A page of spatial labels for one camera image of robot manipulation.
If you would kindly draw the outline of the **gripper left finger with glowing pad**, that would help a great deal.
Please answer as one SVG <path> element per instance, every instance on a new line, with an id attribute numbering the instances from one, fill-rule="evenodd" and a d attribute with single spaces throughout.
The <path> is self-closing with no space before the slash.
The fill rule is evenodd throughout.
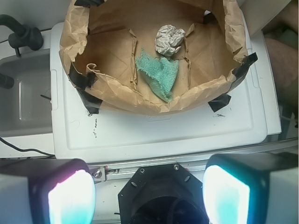
<path id="1" fill-rule="evenodd" d="M 96 189 L 81 159 L 0 162 L 2 224 L 90 224 Z"/>

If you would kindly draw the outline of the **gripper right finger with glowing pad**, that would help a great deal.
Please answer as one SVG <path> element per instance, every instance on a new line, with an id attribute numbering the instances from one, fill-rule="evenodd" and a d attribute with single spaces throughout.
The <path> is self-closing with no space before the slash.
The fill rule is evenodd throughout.
<path id="1" fill-rule="evenodd" d="M 299 156 L 214 154 L 203 176 L 203 200 L 213 224 L 297 224 Z"/>

